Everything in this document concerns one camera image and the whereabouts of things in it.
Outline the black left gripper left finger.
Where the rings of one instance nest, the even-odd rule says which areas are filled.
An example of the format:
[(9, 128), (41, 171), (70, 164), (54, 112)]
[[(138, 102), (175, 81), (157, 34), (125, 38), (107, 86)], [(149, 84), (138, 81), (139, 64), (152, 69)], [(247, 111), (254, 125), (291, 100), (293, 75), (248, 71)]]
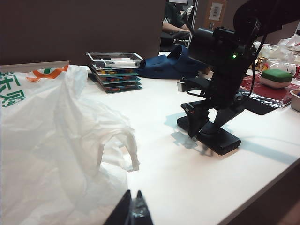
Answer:
[(127, 190), (111, 214), (111, 225), (127, 225), (129, 208), (131, 203), (131, 192)]

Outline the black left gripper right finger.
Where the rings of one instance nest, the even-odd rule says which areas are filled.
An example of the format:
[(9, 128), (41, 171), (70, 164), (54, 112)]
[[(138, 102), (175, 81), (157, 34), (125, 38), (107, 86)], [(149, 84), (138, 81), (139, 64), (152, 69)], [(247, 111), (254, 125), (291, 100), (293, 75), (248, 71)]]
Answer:
[(138, 190), (136, 198), (132, 201), (131, 224), (132, 225), (154, 225), (151, 219), (148, 205), (140, 190)]

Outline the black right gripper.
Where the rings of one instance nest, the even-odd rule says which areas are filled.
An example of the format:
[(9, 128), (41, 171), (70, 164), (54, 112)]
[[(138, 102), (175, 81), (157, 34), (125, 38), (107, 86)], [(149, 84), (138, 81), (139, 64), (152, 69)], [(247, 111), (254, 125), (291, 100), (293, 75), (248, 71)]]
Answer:
[(180, 87), (185, 92), (200, 90), (204, 100), (183, 103), (186, 116), (181, 117), (180, 127), (194, 137), (208, 121), (208, 109), (217, 110), (213, 131), (218, 131), (224, 124), (245, 110), (236, 94), (250, 64), (255, 61), (255, 53), (190, 53), (189, 57), (205, 66), (211, 66), (213, 75), (206, 78), (182, 78)]

